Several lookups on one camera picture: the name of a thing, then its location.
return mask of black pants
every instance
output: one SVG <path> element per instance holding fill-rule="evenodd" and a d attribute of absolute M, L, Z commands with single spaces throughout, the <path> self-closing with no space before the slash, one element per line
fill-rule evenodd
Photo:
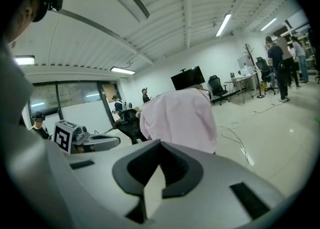
<path fill-rule="evenodd" d="M 291 86 L 291 73 L 293 75 L 295 85 L 298 86 L 298 77 L 297 72 L 295 70 L 295 61 L 293 57 L 287 58 L 283 60 L 285 68 L 288 70 L 288 85 Z"/>
<path fill-rule="evenodd" d="M 287 74 L 289 74 L 289 72 L 279 72 L 279 70 L 274 70 L 275 72 L 275 77 L 276 80 L 278 82 L 278 88 L 280 91 L 280 96 L 281 96 L 281 100 L 284 100 L 286 98 L 286 96 L 288 96 L 288 86 L 287 86 Z"/>

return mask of coat rack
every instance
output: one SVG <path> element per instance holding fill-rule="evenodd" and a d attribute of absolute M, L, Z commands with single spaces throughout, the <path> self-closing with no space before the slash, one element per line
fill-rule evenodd
<path fill-rule="evenodd" d="M 251 49 L 250 45 L 245 43 L 244 44 L 244 49 L 245 49 L 245 54 L 247 54 L 249 56 L 249 58 L 251 59 L 252 61 L 252 64 L 253 64 L 253 68 L 254 68 L 254 71 L 255 71 L 255 76 L 256 76 L 256 80 L 258 82 L 258 86 L 259 86 L 259 95 L 256 97 L 257 99 L 263 99 L 265 96 L 261 94 L 261 88 L 260 88 L 260 82 L 259 82 L 259 77 L 258 77 L 258 73 L 257 73 L 257 68 L 256 68 L 256 64 L 254 62 L 254 59 L 252 57 L 252 51 L 254 49 Z"/>

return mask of glass window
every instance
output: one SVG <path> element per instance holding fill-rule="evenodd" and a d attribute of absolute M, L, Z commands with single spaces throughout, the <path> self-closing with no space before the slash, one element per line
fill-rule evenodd
<path fill-rule="evenodd" d="M 96 83 L 58 84 L 61 108 L 101 100 Z"/>
<path fill-rule="evenodd" d="M 30 110 L 32 115 L 35 112 L 44 112 L 57 107 L 58 99 L 55 85 L 34 87 L 34 92 L 30 98 Z"/>

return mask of white shirt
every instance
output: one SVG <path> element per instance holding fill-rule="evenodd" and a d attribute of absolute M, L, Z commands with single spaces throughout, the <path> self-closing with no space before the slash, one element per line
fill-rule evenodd
<path fill-rule="evenodd" d="M 292 43 L 293 43 L 293 47 L 294 47 L 294 50 L 295 50 L 295 56 L 296 57 L 300 57 L 300 56 L 305 56 L 306 55 L 304 48 L 301 47 L 298 42 L 293 41 Z"/>
<path fill-rule="evenodd" d="M 276 41 L 276 44 L 282 49 L 283 55 L 282 58 L 283 59 L 289 59 L 292 57 L 292 55 L 290 54 L 289 50 L 288 50 L 288 43 L 286 41 L 285 38 L 278 38 Z"/>

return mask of monitor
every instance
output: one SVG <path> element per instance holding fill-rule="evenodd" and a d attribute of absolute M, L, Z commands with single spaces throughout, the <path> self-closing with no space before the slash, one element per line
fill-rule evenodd
<path fill-rule="evenodd" d="M 171 77 L 171 80 L 177 91 L 205 82 L 204 76 L 202 75 L 199 66 L 193 67 L 192 69 L 179 73 Z"/>

